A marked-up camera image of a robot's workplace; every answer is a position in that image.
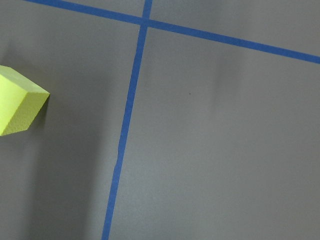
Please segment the yellow foam block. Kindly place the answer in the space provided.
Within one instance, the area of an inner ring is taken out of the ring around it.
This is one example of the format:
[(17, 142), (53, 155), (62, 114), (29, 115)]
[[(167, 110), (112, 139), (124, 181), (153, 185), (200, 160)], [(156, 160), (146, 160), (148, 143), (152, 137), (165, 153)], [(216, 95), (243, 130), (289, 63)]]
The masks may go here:
[(28, 130), (50, 93), (11, 67), (0, 67), (0, 135)]

